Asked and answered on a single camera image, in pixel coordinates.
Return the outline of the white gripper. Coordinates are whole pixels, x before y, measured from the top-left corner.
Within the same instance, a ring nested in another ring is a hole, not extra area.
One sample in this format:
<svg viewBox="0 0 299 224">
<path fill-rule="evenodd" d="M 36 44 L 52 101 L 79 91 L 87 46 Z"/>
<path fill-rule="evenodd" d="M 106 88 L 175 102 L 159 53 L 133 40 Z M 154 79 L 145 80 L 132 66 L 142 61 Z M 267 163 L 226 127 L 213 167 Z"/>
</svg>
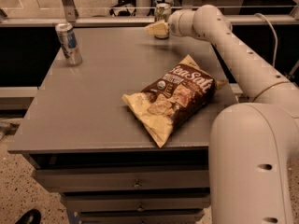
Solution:
<svg viewBox="0 0 299 224">
<path fill-rule="evenodd" d="M 193 17 L 195 12 L 188 9 L 175 11 L 168 19 L 168 23 L 164 20 L 156 21 L 145 27 L 148 35 L 168 36 L 171 35 L 183 37 L 197 37 L 197 33 L 193 29 Z"/>
</svg>

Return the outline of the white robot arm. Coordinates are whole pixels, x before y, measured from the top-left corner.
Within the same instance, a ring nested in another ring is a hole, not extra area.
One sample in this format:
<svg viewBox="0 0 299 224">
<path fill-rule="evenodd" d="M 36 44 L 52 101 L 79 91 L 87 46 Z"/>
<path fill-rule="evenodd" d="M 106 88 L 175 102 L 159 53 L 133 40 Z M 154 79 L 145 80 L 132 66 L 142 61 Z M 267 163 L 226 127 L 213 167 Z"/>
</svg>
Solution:
<svg viewBox="0 0 299 224">
<path fill-rule="evenodd" d="M 176 11 L 146 31 L 209 42 L 247 98 L 225 108 L 212 124 L 213 224 L 294 224 L 287 164 L 299 148 L 299 89 L 235 36 L 214 6 Z"/>
</svg>

